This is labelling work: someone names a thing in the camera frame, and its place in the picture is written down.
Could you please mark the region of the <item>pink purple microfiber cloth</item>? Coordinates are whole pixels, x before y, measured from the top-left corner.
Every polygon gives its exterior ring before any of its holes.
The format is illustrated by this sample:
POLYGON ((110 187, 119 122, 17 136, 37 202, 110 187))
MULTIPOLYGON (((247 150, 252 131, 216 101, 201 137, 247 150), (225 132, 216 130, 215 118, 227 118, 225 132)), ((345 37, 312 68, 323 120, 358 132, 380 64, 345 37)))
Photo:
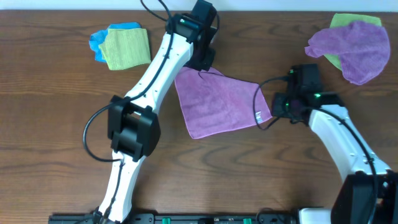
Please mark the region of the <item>pink purple microfiber cloth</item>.
POLYGON ((191 138, 248 128, 271 119, 258 86, 226 77, 214 68, 200 72, 181 68, 175 87, 191 138))

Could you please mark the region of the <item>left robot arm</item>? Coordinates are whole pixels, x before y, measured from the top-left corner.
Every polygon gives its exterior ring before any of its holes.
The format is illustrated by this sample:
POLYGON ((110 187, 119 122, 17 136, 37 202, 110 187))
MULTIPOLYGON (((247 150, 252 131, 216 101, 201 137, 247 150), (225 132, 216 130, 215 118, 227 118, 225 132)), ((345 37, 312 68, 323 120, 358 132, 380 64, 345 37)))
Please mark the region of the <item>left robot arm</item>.
POLYGON ((183 67, 209 70, 215 57, 210 44, 220 18, 212 3, 198 0, 189 13, 169 15, 166 33, 153 61, 138 83, 95 115, 108 113, 111 175, 105 197, 92 223, 123 223, 132 209, 132 194, 144 159, 160 139, 158 114, 165 94, 183 67))

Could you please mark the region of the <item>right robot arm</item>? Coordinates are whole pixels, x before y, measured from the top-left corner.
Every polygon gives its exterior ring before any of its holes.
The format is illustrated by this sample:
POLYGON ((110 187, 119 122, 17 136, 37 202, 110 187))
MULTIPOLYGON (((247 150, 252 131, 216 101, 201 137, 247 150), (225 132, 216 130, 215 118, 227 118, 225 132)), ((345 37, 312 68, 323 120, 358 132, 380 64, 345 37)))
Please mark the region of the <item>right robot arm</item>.
POLYGON ((299 223, 397 223, 397 173, 369 147, 341 98, 326 92, 315 64, 295 65, 272 115, 303 123, 322 141, 343 185, 331 209, 302 208, 299 223))

